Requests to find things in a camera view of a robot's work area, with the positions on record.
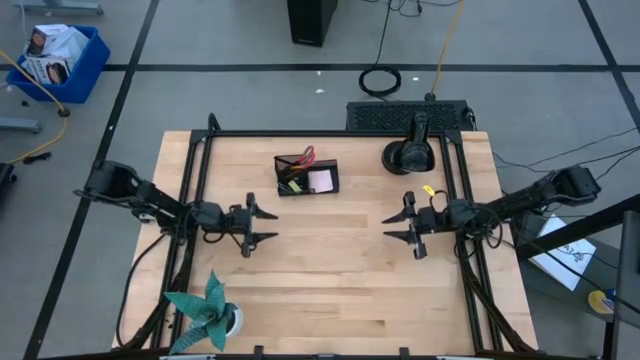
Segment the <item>black aluminium frame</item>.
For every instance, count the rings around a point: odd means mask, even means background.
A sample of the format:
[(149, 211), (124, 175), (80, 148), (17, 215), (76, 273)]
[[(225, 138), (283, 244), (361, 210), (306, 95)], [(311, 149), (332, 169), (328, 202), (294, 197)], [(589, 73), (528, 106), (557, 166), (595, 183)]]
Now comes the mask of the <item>black aluminium frame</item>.
[[(470, 356), (505, 350), (508, 342), (482, 305), (469, 307), (451, 233), (425, 237), (426, 258), (387, 236), (384, 218), (425, 185), (489, 202), (500, 194), (486, 133), (464, 132), (436, 153), (463, 157), (423, 175), (394, 176), (382, 166), (387, 132), (346, 130), (203, 130), (164, 134), (154, 181), (172, 196), (187, 181), (190, 196), (228, 206), (254, 192), (275, 214), (256, 227), (268, 239), (243, 258), (229, 238), (197, 241), (189, 289), (201, 295), (211, 274), (226, 286), (245, 319), (216, 357), (242, 358), (261, 348), (267, 358), (346, 360), (436, 355)], [(273, 159), (313, 145), (338, 163), (336, 194), (281, 198)]]

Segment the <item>black floor object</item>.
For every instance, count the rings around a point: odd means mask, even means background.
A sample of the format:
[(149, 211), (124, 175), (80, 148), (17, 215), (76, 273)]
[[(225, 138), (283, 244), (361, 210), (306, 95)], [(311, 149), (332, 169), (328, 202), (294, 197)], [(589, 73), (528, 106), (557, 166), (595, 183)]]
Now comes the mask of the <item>black floor object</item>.
[(0, 201), (5, 197), (10, 185), (17, 180), (14, 170), (14, 165), (9, 163), (0, 163)]

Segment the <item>blue plastic bin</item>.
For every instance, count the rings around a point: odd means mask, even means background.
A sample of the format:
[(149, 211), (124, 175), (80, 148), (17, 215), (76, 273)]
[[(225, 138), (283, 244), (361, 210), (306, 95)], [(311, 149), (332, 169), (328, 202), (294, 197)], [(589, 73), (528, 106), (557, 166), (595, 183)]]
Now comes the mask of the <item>blue plastic bin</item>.
[(80, 59), (74, 64), (67, 63), (70, 77), (62, 85), (44, 85), (34, 79), (21, 65), (26, 57), (26, 48), (23, 55), (12, 66), (6, 77), (8, 84), (22, 90), (27, 96), (36, 101), (51, 102), (58, 100), (61, 103), (82, 104), (86, 102), (93, 90), (108, 58), (111, 55), (99, 30), (89, 26), (72, 26), (89, 38)]

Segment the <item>yellow round object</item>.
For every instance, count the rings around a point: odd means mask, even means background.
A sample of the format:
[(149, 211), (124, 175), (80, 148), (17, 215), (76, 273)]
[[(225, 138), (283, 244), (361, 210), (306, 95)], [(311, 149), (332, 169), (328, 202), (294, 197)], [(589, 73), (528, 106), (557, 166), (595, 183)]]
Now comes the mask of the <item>yellow round object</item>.
[(591, 291), (587, 296), (590, 308), (601, 315), (613, 315), (615, 303), (607, 297), (607, 294), (600, 290)]

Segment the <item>black computer tower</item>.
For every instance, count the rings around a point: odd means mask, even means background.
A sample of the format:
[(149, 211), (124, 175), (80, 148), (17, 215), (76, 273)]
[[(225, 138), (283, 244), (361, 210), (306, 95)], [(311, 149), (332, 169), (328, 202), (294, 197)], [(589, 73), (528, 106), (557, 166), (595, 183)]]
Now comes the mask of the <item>black computer tower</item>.
[(338, 0), (287, 0), (291, 40), (322, 47)]

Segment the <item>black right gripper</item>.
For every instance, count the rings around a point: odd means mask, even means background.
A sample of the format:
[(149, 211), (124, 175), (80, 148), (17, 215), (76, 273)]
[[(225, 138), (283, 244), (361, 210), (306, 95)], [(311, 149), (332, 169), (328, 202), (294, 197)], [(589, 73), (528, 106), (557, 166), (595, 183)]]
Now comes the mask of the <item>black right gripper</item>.
[(416, 199), (412, 191), (407, 191), (402, 197), (403, 207), (401, 211), (382, 221), (383, 224), (391, 224), (409, 221), (409, 230), (385, 231), (384, 235), (397, 238), (413, 246), (413, 254), (416, 260), (427, 256), (426, 245), (421, 236), (444, 232), (447, 227), (445, 212), (438, 212), (432, 206), (415, 208)]

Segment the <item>pink sticky note pad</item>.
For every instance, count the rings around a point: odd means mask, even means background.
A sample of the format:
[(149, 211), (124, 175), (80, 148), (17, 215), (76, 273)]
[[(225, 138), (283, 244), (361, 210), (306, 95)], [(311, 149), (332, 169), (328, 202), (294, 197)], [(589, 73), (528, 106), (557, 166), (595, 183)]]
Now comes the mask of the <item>pink sticky note pad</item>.
[(308, 173), (309, 191), (326, 193), (334, 190), (334, 182), (330, 170), (317, 170)]

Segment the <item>white plant pot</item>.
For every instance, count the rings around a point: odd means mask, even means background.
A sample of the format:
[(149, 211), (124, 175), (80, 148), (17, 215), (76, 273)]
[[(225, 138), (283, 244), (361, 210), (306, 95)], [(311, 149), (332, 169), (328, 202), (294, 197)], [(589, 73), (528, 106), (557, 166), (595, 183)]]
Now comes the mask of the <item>white plant pot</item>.
[(241, 331), (244, 324), (244, 313), (236, 304), (226, 303), (225, 316), (227, 318), (226, 338), (230, 339)]

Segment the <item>white paper sheet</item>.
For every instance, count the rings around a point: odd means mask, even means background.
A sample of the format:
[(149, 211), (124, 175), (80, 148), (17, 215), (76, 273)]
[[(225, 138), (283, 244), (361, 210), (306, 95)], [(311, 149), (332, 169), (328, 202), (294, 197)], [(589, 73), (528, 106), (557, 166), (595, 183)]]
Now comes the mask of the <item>white paper sheet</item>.
[(567, 290), (574, 291), (580, 281), (578, 274), (584, 274), (595, 252), (594, 244), (589, 240), (579, 239), (549, 250), (547, 253), (535, 255), (529, 259), (529, 262)]

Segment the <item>green leafy plant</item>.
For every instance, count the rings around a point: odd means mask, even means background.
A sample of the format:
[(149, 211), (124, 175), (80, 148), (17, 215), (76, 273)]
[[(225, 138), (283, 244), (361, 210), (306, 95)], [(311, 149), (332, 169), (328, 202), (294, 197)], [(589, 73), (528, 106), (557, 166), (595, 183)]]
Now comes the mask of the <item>green leafy plant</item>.
[(236, 306), (226, 301), (225, 284), (211, 271), (204, 297), (183, 292), (165, 292), (164, 297), (177, 310), (191, 319), (188, 329), (173, 343), (170, 355), (176, 355), (197, 342), (208, 338), (218, 350), (224, 351), (227, 327)]

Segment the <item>white printed carton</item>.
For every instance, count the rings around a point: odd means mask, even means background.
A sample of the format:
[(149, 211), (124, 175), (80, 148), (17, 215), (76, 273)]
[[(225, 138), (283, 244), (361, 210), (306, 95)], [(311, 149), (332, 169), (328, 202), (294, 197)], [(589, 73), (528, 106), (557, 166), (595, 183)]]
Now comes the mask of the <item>white printed carton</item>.
[(70, 77), (65, 60), (55, 57), (26, 57), (20, 65), (39, 83), (62, 85)]
[(28, 38), (26, 55), (59, 58), (72, 66), (80, 59), (89, 38), (65, 24), (35, 25)]

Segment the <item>black mesh desk organizer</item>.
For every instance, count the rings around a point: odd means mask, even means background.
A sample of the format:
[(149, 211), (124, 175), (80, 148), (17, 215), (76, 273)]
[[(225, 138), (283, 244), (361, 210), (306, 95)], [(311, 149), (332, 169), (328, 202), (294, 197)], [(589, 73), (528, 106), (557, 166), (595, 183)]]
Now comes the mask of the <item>black mesh desk organizer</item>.
[[(277, 155), (277, 156), (274, 157), (274, 170), (275, 170), (275, 161), (277, 160), (278, 157), (282, 157), (282, 156), (287, 156), (287, 155)], [(330, 170), (331, 171), (333, 182), (334, 182), (334, 190), (332, 192), (312, 193), (312, 192), (309, 191), (308, 173), (310, 171), (317, 171), (317, 170)], [(277, 189), (277, 193), (278, 193), (278, 195), (280, 197), (338, 193), (339, 190), (340, 190), (338, 164), (337, 164), (337, 161), (335, 159), (315, 161), (312, 166), (310, 166), (309, 168), (303, 170), (297, 176), (291, 178), (290, 181), (291, 180), (295, 180), (296, 181), (296, 183), (301, 187), (302, 192), (301, 193), (294, 193), (292, 191), (292, 189), (288, 186), (288, 183), (287, 183), (284, 186), (288, 189), (288, 193), (287, 194), (281, 194), (278, 191), (278, 184), (279, 183), (277, 182), (276, 189)]]

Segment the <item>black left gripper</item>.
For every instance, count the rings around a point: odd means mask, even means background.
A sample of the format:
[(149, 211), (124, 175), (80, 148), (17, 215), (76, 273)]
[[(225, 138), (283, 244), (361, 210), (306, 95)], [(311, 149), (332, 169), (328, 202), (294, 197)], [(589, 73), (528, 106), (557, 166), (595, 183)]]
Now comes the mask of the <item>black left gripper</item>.
[(277, 236), (276, 232), (254, 233), (253, 217), (265, 220), (278, 219), (278, 216), (262, 210), (257, 204), (255, 194), (249, 192), (246, 196), (246, 206), (231, 205), (223, 221), (222, 234), (232, 237), (244, 258), (249, 258), (261, 241)]

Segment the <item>grey metal table foot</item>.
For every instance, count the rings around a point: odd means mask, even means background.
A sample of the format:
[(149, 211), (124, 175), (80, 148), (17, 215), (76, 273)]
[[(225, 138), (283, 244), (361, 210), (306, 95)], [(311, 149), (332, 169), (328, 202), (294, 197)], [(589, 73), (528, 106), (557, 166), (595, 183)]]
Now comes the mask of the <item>grey metal table foot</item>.
[(12, 5), (25, 12), (42, 14), (71, 13), (102, 16), (104, 9), (94, 0), (10, 0)]
[(42, 126), (38, 120), (0, 117), (0, 130), (39, 134)]

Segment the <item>grey vertical post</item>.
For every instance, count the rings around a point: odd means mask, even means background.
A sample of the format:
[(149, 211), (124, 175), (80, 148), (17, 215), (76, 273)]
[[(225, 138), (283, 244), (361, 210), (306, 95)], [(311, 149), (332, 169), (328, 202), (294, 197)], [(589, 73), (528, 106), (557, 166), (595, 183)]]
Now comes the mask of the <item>grey vertical post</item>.
[(616, 360), (622, 323), (640, 330), (640, 213), (633, 211), (623, 216), (615, 295), (613, 318), (605, 327), (604, 360)]

